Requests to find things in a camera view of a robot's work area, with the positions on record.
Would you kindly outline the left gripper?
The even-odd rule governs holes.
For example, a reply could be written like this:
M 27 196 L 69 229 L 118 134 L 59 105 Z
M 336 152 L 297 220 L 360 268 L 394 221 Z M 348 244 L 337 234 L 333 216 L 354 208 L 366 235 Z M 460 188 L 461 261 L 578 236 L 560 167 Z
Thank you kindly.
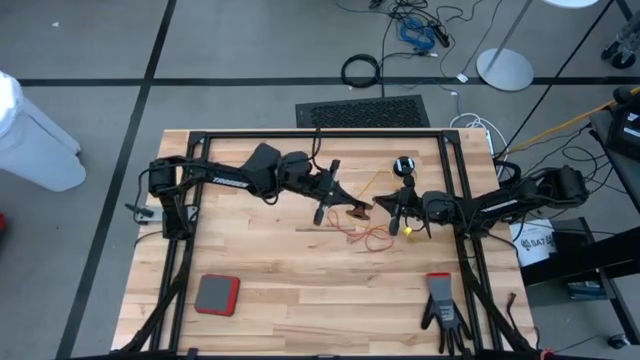
M 352 196 L 342 188 L 339 181 L 335 181 L 335 175 L 339 166 L 340 161 L 338 159 L 334 159 L 328 169 L 321 169 L 316 173 L 316 177 L 318 178 L 316 193 L 318 194 L 319 205 L 314 214 L 314 224 L 322 223 L 325 212 L 329 207 L 329 201 L 331 206 L 349 205 L 354 208 L 362 209 L 371 206 L 370 203 Z

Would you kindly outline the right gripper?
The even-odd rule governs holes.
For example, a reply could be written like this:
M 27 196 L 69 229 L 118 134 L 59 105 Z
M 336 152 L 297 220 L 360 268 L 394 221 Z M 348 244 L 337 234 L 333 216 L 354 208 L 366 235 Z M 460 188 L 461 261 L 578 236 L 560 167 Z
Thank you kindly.
M 403 178 L 403 186 L 393 194 L 374 196 L 373 201 L 391 214 L 389 232 L 395 236 L 399 232 L 402 218 L 422 218 L 421 198 L 415 191 L 415 179 L 412 175 Z

